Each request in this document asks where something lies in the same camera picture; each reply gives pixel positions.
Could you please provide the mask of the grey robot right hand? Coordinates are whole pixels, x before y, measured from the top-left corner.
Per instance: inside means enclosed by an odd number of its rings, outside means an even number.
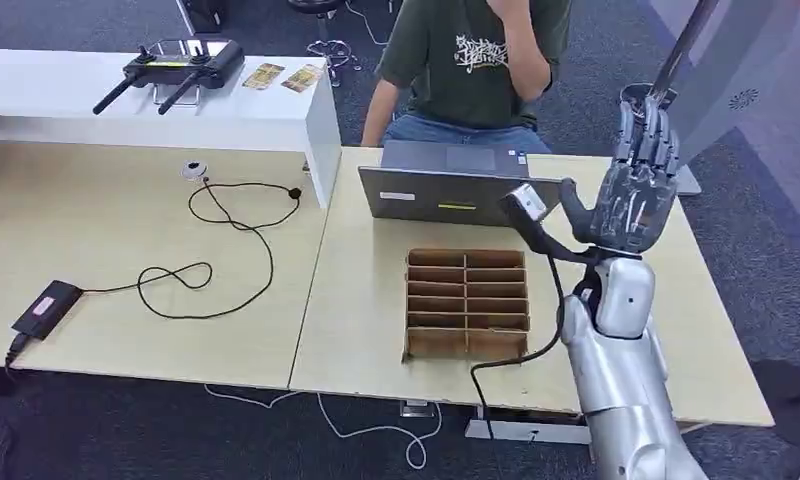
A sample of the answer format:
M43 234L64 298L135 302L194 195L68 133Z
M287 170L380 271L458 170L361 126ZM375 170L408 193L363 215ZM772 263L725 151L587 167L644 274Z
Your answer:
M679 168L679 138L660 101L621 101L617 144L594 207L584 206L572 179L560 185L574 238L631 254L649 250L677 197Z

